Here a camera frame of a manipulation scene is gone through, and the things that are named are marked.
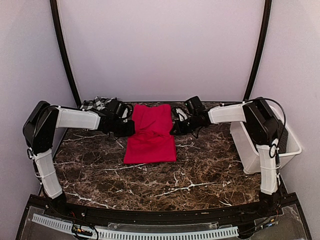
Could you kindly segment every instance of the marble surface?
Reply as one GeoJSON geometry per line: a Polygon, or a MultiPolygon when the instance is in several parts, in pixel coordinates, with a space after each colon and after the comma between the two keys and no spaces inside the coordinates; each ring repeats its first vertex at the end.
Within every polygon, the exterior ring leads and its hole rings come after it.
{"type": "Polygon", "coordinates": [[[108,141],[99,131],[69,129],[54,165],[68,202],[85,206],[184,211],[256,202],[260,174],[243,172],[229,128],[210,125],[198,139],[175,136],[176,162],[136,165],[123,163],[127,138],[108,141]]]}

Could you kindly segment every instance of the white plastic basket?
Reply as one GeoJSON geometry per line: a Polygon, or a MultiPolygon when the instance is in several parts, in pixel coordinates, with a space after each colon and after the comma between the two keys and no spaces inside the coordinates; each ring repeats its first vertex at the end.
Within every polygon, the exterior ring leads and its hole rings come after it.
{"type": "MultiPolygon", "coordinates": [[[[274,114],[283,122],[283,116],[272,106],[270,106],[274,114]]],[[[288,131],[288,140],[286,145],[286,153],[279,154],[281,168],[285,166],[295,155],[302,152],[301,145],[292,133],[288,124],[285,124],[288,131]]],[[[230,132],[243,164],[243,171],[246,174],[254,174],[260,172],[259,154],[251,141],[249,134],[242,122],[232,122],[230,132]]]]}

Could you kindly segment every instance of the patterned cloth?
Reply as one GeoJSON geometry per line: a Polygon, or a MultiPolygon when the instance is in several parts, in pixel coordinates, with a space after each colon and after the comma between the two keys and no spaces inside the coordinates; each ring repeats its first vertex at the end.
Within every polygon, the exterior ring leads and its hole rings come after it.
{"type": "Polygon", "coordinates": [[[114,98],[106,98],[106,97],[101,97],[101,96],[96,96],[94,100],[91,101],[84,101],[80,107],[80,109],[84,109],[85,111],[88,111],[90,109],[96,109],[98,111],[103,110],[106,108],[106,104],[111,102],[112,99],[117,99],[116,97],[114,98]]]}

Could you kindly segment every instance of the black curved frame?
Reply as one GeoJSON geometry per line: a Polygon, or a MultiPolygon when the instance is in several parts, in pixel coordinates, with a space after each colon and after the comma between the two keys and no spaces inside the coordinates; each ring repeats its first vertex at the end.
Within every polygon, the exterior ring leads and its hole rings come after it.
{"type": "Polygon", "coordinates": [[[257,78],[257,73],[260,65],[260,60],[262,57],[262,52],[264,50],[267,30],[268,30],[268,24],[269,24],[270,12],[271,12],[271,3],[272,3],[272,0],[265,0],[258,45],[256,47],[253,65],[252,65],[249,81],[244,93],[243,101],[250,99],[252,89],[254,88],[254,85],[255,85],[255,81],[257,78]]]}
{"type": "MultiPolygon", "coordinates": [[[[263,11],[263,17],[262,17],[262,24],[261,24],[261,30],[260,30],[260,35],[259,35],[259,40],[253,60],[253,66],[251,70],[251,74],[246,86],[245,94],[243,97],[243,100],[248,100],[250,98],[251,92],[253,90],[258,68],[260,65],[260,60],[262,57],[262,52],[264,49],[265,45],[265,40],[266,40],[266,35],[267,35],[267,29],[268,29],[268,23],[269,23],[269,18],[270,18],[270,12],[271,12],[271,3],[272,0],[265,0],[264,3],[264,11],[263,11]]],[[[62,27],[61,27],[61,22],[59,18],[59,10],[58,10],[58,4],[57,0],[50,0],[50,5],[51,5],[51,12],[52,12],[52,18],[53,18],[53,23],[54,23],[54,28],[55,28],[55,34],[56,34],[56,39],[58,41],[59,49],[60,49],[60,54],[61,58],[63,61],[64,65],[64,70],[66,73],[66,76],[68,78],[68,82],[72,91],[72,95],[74,98],[74,101],[79,108],[81,106],[81,99],[79,96],[79,92],[77,89],[77,85],[75,82],[75,78],[73,76],[68,54],[67,54],[67,49],[65,45],[65,40],[62,32],[62,27]]]]}

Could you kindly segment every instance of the red cloth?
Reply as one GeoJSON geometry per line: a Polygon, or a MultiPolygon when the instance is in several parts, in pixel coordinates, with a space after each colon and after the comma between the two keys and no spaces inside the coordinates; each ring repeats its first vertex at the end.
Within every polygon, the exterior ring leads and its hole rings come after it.
{"type": "Polygon", "coordinates": [[[155,107],[136,105],[132,120],[135,135],[128,138],[125,164],[175,162],[177,160],[171,107],[164,104],[155,107]]]}

